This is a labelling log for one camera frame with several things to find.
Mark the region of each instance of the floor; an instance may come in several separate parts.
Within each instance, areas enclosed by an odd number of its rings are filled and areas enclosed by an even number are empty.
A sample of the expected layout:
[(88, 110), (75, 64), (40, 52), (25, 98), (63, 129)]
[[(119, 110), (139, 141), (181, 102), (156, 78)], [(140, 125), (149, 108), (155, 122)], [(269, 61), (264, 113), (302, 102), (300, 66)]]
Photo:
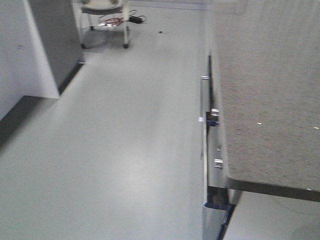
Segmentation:
[(0, 239), (202, 239), (202, 11), (138, 15), (2, 146)]

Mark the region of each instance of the gray countertop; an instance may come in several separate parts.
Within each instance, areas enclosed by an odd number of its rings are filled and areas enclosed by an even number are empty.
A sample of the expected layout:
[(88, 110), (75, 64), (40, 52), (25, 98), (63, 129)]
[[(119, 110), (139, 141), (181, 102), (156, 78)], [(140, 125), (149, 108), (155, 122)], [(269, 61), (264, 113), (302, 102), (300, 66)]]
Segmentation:
[(226, 187), (320, 202), (320, 1), (216, 2)]

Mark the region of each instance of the cable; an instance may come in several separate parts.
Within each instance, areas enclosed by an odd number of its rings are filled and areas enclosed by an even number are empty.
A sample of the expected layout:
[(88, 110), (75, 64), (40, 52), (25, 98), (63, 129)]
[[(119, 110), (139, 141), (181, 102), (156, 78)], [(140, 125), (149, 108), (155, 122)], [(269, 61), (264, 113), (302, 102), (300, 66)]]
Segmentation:
[(137, 9), (133, 9), (133, 10), (129, 11), (129, 13), (131, 13), (131, 12), (133, 12), (133, 11), (135, 11), (135, 12), (134, 12), (134, 13), (132, 13), (132, 14), (130, 14), (129, 16), (133, 16), (133, 15), (137, 14), (137, 12), (138, 12), (138, 10), (137, 10)]
[(144, 19), (142, 20), (143, 23), (147, 21), (147, 17), (146, 17), (145, 15), (140, 15), (140, 16), (138, 16), (138, 18), (141, 18), (141, 17), (144, 18)]

